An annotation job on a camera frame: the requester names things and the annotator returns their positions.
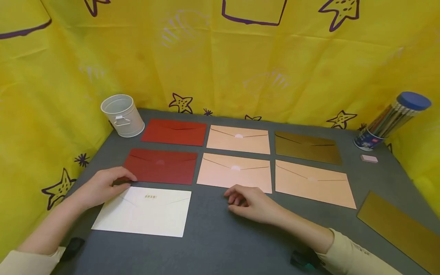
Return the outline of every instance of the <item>blue lid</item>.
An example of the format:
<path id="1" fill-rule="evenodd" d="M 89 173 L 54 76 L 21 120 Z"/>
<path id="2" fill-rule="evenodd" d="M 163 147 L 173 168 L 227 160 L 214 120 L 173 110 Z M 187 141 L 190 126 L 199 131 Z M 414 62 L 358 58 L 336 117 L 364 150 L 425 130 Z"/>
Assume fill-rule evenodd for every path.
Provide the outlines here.
<path id="1" fill-rule="evenodd" d="M 402 92 L 397 97 L 397 102 L 406 108 L 423 111 L 431 106 L 431 100 L 414 92 Z"/>

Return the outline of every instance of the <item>beige sleeve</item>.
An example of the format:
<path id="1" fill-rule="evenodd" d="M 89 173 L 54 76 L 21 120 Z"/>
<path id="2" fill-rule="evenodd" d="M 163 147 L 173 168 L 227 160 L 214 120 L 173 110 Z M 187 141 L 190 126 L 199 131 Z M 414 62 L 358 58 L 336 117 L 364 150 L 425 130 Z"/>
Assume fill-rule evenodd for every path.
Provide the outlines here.
<path id="1" fill-rule="evenodd" d="M 19 251 L 11 251 L 0 264 L 0 274 L 7 275 L 50 275 L 55 268 L 65 247 L 50 255 L 30 254 Z"/>
<path id="2" fill-rule="evenodd" d="M 348 237 L 333 230 L 334 241 L 327 254 L 317 253 L 325 268 L 334 275 L 402 275 L 386 262 Z"/>

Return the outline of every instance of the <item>red envelope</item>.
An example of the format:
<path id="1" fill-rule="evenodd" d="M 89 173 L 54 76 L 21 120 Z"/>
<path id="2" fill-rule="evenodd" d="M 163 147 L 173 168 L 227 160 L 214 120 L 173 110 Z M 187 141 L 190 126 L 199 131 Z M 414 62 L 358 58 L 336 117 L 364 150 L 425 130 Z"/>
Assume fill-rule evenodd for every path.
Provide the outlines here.
<path id="1" fill-rule="evenodd" d="M 191 185 L 197 153 L 132 149 L 124 167 L 138 181 Z"/>
<path id="2" fill-rule="evenodd" d="M 203 146 L 206 124 L 151 119 L 141 141 Z"/>

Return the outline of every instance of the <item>person's left hand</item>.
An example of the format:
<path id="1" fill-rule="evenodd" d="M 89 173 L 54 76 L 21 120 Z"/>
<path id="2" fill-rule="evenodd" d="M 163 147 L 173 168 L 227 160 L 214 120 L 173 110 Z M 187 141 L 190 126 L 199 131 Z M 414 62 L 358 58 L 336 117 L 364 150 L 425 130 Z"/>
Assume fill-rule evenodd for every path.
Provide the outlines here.
<path id="1" fill-rule="evenodd" d="M 122 177 L 137 181 L 135 175 L 121 166 L 100 170 L 69 198 L 84 210 L 103 204 L 130 187 L 129 183 L 112 186 L 115 180 Z"/>

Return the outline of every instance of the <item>bucket handle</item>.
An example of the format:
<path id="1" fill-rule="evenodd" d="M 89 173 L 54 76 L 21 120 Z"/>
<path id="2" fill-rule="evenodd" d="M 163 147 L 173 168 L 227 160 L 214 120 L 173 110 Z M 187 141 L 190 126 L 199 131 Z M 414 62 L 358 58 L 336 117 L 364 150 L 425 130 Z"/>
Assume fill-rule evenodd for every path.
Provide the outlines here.
<path id="1" fill-rule="evenodd" d="M 115 117 L 115 122 L 113 122 L 113 124 L 115 125 L 115 126 L 124 126 L 124 125 L 129 125 L 130 124 L 130 122 L 131 122 L 131 120 L 129 120 L 129 119 L 126 119 L 125 117 L 123 117 L 123 116 L 116 116 Z M 127 123 L 123 123 L 123 124 L 118 124 L 117 123 L 117 121 L 118 120 L 120 120 L 120 119 L 124 119 L 124 120 L 126 120 L 126 121 L 128 121 Z"/>

